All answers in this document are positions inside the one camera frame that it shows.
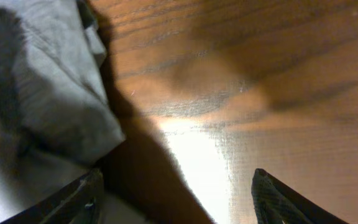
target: wood grain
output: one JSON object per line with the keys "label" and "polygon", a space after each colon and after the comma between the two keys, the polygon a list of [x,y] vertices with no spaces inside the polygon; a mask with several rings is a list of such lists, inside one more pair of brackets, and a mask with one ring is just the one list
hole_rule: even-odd
{"label": "wood grain", "polygon": [[256,223],[259,167],[358,223],[358,1],[91,5],[128,135],[114,190],[161,222]]}

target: fabric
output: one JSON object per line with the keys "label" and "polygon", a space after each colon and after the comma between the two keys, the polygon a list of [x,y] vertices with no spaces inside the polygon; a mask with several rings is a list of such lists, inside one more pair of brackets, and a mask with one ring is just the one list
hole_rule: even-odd
{"label": "fabric", "polygon": [[106,50],[97,28],[83,1],[0,0],[6,129],[85,165],[124,140],[99,74]]}

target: brown wood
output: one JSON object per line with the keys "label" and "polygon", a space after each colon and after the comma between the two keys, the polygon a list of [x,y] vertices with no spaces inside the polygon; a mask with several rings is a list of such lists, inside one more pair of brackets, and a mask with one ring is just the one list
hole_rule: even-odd
{"label": "brown wood", "polygon": [[358,223],[358,1],[93,0],[127,142],[112,189],[162,222],[256,223],[263,168]]}

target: garment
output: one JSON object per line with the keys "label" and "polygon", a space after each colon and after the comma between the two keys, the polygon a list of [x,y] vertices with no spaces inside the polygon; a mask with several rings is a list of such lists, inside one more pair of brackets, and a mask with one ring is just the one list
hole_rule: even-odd
{"label": "garment", "polygon": [[97,28],[80,0],[0,0],[6,129],[85,165],[124,140],[99,74],[106,50]]}

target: table top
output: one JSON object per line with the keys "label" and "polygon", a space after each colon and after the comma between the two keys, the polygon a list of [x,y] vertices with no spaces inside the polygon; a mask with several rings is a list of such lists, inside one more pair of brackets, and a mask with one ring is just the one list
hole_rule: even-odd
{"label": "table top", "polygon": [[129,141],[107,175],[128,200],[152,217],[207,223],[184,182],[217,223],[256,223],[250,186],[263,168],[358,223],[358,1],[91,5]]}

